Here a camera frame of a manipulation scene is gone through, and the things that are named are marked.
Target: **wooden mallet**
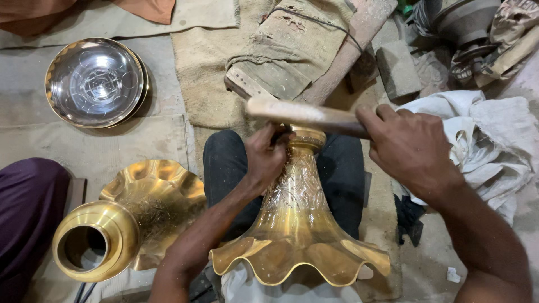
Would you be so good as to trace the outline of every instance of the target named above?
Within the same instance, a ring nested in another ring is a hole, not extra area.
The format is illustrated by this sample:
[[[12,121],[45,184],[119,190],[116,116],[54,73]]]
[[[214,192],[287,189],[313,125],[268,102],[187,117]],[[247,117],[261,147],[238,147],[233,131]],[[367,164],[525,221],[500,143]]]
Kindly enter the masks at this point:
[[[246,109],[254,117],[371,140],[365,127],[352,113],[338,109],[270,98],[250,98]]]

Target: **stacked plates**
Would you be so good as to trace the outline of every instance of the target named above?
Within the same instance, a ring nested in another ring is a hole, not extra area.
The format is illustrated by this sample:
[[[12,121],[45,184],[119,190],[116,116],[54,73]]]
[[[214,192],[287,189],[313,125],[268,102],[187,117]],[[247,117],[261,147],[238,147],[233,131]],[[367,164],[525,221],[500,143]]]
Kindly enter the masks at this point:
[[[84,128],[116,126],[140,108],[149,77],[140,57],[111,39],[88,38],[67,45],[45,77],[52,110]]]

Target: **wavy scalloped rim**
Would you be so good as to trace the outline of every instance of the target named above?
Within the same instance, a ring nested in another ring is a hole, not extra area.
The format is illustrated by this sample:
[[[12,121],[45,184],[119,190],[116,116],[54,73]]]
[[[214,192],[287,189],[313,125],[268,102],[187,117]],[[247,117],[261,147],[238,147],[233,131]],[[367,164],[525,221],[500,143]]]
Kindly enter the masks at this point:
[[[360,270],[361,270],[361,267],[362,267],[363,265],[365,265],[365,264],[372,264],[373,266],[375,266],[375,264],[373,264],[372,262],[368,262],[367,260],[364,260],[363,262],[361,262],[361,263],[359,264],[359,266],[358,266],[358,268],[357,268],[357,270],[356,270],[356,274],[354,275],[354,277],[352,278],[352,280],[351,280],[350,282],[348,282],[347,284],[343,284],[343,285],[337,285],[337,284],[332,283],[331,281],[329,281],[328,278],[326,278],[326,276],[325,276],[325,275],[324,275],[324,274],[323,274],[323,273],[322,273],[316,266],[314,266],[313,264],[307,263],[307,262],[301,262],[301,263],[297,263],[297,264],[295,264],[294,266],[292,266],[292,267],[288,270],[287,274],[285,275],[285,277],[284,277],[281,281],[279,281],[279,282],[277,282],[277,283],[271,283],[271,284],[270,284],[270,283],[266,283],[266,282],[262,281],[262,279],[258,276],[256,270],[255,270],[254,267],[253,267],[253,264],[251,263],[251,261],[249,260],[248,257],[243,257],[243,256],[235,257],[234,260],[232,260],[232,261],[230,262],[230,264],[226,267],[226,269],[225,269],[223,272],[221,272],[221,273],[219,273],[219,272],[217,272],[217,271],[215,270],[215,264],[214,264],[215,261],[214,261],[214,259],[213,259],[213,250],[210,250],[209,258],[211,259],[211,265],[213,266],[213,270],[215,271],[216,274],[218,274],[218,275],[220,275],[220,276],[222,276],[222,275],[228,273],[229,271],[231,271],[232,269],[234,269],[234,268],[239,264],[239,262],[240,262],[241,260],[246,260],[246,261],[249,263],[249,265],[251,266],[251,268],[252,268],[252,270],[253,270],[253,273],[254,273],[254,276],[257,278],[258,282],[260,282],[262,285],[267,285],[267,286],[276,286],[276,285],[279,285],[279,284],[283,283],[283,282],[288,278],[288,276],[290,276],[290,274],[294,271],[294,269],[295,269],[296,267],[300,266],[300,265],[310,265],[310,266],[314,267],[314,268],[320,273],[320,275],[322,275],[322,277],[324,278],[324,280],[326,280],[326,282],[329,283],[330,285],[336,286],[336,287],[344,287],[344,286],[349,286],[349,285],[353,284],[353,283],[356,281],[357,276],[359,275]],[[383,274],[384,276],[387,276],[387,275],[389,274],[389,272],[386,273],[386,274],[384,274],[384,273],[381,272],[381,274]]]

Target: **knee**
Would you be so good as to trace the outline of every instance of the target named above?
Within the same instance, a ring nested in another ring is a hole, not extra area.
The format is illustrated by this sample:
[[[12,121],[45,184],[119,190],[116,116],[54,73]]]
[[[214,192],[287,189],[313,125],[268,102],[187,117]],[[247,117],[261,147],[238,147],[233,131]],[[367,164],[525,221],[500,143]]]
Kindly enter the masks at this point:
[[[352,136],[334,135],[331,141],[328,140],[328,143],[329,145],[333,144],[344,149],[358,150],[360,152],[362,151],[361,139]]]
[[[230,146],[232,142],[242,142],[240,136],[231,129],[221,130],[212,134],[204,146],[204,152],[216,152],[225,146]]]
[[[14,174],[34,184],[69,182],[70,175],[58,162],[45,158],[29,158],[9,166]]]

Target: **brass flower vase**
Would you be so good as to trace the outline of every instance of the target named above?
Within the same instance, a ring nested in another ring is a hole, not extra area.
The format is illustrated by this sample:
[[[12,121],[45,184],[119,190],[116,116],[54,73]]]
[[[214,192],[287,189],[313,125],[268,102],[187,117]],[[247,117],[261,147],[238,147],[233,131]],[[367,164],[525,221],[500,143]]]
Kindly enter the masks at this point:
[[[127,267],[156,268],[205,209],[204,184],[178,162],[131,164],[103,188],[99,201],[62,220],[53,238],[54,260],[84,282],[110,279]]]
[[[213,269],[223,275],[244,259],[263,285],[282,283],[302,264],[315,267],[333,286],[355,282],[366,263],[388,275],[388,253],[353,239],[329,210],[314,158],[326,135],[293,130],[297,137],[288,145],[289,159],[268,188],[257,219],[242,236],[210,251]]]

